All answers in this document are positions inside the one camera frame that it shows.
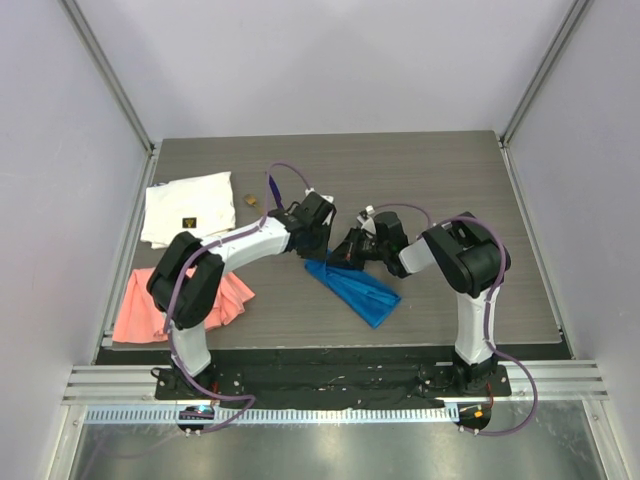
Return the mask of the purple plastic knife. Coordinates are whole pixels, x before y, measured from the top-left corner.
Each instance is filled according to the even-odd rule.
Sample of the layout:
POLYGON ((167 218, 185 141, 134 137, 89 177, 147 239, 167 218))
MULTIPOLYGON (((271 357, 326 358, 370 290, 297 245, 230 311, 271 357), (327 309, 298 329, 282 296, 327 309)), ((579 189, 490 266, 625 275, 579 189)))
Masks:
POLYGON ((279 190, 279 187, 277 185, 277 182, 275 181, 274 177, 272 175, 268 175, 267 176, 267 180, 268 180, 268 186, 269 189, 271 191, 271 195, 273 197, 274 200, 274 204, 276 206, 277 209, 283 210, 284 209, 284 204, 282 201, 282 195, 281 192, 279 190))

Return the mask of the pink folded cloth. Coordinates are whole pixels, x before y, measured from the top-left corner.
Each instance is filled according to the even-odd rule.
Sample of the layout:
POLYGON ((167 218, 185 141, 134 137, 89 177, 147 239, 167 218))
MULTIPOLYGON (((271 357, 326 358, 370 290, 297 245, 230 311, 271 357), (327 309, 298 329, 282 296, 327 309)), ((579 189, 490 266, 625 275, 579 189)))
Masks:
MULTIPOLYGON (((155 307, 146 289, 153 271, 153 268, 132 271, 115 322, 114 342, 150 344, 167 340, 165 315, 155 307)), ((254 292, 238 276, 229 273, 221 280, 214 307, 205 319, 205 329, 229 325, 245 312, 246 304, 254 297, 254 292)))

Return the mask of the blue cloth napkin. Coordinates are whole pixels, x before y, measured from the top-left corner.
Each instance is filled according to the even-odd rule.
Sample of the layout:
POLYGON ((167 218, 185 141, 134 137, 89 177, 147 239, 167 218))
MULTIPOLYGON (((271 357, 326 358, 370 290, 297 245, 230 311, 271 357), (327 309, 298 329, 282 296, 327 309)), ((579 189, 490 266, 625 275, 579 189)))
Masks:
POLYGON ((378 328, 396 309, 401 297, 364 271, 306 260, 305 270, 348 305, 371 328, 378 328))

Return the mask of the horizontal aluminium frame rail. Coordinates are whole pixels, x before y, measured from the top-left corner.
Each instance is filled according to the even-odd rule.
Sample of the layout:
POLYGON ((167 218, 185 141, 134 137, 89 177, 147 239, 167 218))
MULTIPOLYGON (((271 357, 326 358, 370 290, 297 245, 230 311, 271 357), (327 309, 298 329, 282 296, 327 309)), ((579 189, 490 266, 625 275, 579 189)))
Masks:
MULTIPOLYGON (((529 400, 535 381, 541 400, 601 400, 608 393, 593 360, 526 361, 503 364, 513 398, 529 400)), ((63 393, 64 405, 152 403, 156 379, 149 365, 74 366, 63 393)))

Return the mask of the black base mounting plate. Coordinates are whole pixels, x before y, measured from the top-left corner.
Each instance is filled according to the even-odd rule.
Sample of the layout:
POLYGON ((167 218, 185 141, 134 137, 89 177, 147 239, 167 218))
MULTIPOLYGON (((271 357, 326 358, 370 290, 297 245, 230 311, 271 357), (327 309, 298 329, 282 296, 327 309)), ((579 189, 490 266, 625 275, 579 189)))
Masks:
POLYGON ((504 366, 463 366, 450 347, 329 347, 304 349, 215 350, 192 381, 185 379, 167 350, 103 349, 100 366, 147 366, 159 399, 218 395, 256 396, 258 405, 325 408, 382 401, 453 397, 508 397, 512 393, 504 366))

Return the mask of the white folded cloth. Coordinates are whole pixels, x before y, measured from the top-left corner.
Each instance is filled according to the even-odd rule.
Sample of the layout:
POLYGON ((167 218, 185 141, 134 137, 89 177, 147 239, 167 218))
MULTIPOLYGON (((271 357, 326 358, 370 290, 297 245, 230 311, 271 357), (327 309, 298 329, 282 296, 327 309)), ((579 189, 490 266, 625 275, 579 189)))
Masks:
POLYGON ((140 241, 152 249, 166 248, 183 231, 202 238, 235 228, 230 171, 146 188, 140 241))

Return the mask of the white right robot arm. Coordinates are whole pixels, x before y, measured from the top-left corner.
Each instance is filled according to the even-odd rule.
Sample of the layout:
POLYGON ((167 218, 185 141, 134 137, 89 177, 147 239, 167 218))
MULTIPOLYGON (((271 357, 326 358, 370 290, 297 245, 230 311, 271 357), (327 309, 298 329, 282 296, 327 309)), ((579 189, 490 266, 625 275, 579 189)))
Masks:
POLYGON ((511 266, 502 242, 470 212, 428 228, 413 242, 394 212, 363 212, 358 222, 328 255, 328 265, 361 271, 368 261, 380 261, 397 278, 438 266, 457 298, 451 380, 460 393, 477 393, 497 372, 494 308, 511 266))

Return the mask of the left aluminium frame post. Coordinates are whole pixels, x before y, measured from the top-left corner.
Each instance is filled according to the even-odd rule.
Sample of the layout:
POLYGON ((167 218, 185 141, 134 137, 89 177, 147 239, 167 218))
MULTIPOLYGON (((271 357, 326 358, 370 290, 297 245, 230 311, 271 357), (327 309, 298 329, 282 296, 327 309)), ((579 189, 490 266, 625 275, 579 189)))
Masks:
POLYGON ((59 5, 76 31, 96 70, 109 90, 116 105, 121 110, 134 136, 147 155, 154 151, 154 142, 137 114, 124 86, 113 69, 99 39, 90 26, 79 3, 75 0, 60 0, 59 5))

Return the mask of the right aluminium frame post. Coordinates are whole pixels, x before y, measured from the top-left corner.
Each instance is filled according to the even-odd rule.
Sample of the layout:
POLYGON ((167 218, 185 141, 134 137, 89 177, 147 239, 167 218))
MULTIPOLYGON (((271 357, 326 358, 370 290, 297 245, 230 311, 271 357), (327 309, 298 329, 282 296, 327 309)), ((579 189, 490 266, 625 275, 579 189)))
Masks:
POLYGON ((592 4, 591 0, 571 2, 504 131, 499 136, 499 144, 503 149, 509 147, 515 138, 537 96, 551 77, 592 4))

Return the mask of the green handled gold fork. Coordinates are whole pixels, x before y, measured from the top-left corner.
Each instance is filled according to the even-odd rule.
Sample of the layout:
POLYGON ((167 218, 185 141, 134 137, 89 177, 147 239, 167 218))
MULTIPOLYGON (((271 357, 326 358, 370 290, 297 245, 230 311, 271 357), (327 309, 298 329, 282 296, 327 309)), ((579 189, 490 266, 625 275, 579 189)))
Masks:
POLYGON ((254 208, 256 208, 256 209, 260 209, 260 208, 261 208, 261 206, 260 206, 260 203, 259 203, 258 199, 257 199, 254 195, 252 195, 252 194, 247 194, 247 195, 245 195, 245 196, 244 196, 244 201, 245 201, 248 205, 250 205, 250 206, 252 206, 252 207, 254 207, 254 208))

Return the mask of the aluminium frame post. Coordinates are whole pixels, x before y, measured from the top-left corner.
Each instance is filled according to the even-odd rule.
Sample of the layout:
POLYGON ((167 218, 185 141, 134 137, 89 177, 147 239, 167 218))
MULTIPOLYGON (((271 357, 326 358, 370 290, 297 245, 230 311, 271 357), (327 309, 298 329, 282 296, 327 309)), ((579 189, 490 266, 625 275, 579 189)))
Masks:
POLYGON ((113 69, 99 39, 90 26, 79 3, 75 0, 60 0, 59 5, 76 31, 96 70, 109 90, 116 105, 121 110, 134 136, 147 155, 154 151, 154 142, 137 114, 124 86, 113 69))
POLYGON ((499 136, 499 144, 503 149, 509 147, 515 138, 537 96, 551 77, 592 4, 591 0, 571 2, 504 131, 499 136))

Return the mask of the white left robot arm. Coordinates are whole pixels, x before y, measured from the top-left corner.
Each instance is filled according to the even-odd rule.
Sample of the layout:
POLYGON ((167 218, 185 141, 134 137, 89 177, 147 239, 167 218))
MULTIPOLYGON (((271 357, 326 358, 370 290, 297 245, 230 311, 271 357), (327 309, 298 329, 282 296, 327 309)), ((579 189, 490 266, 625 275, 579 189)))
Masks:
POLYGON ((178 386, 190 398, 208 395, 213 385, 212 356, 205 319, 228 274, 265 257, 290 252, 322 260, 327 253, 334 199, 313 189, 288 208, 222 235, 200 239, 189 232, 174 237, 147 283, 156 309, 164 315, 178 386))

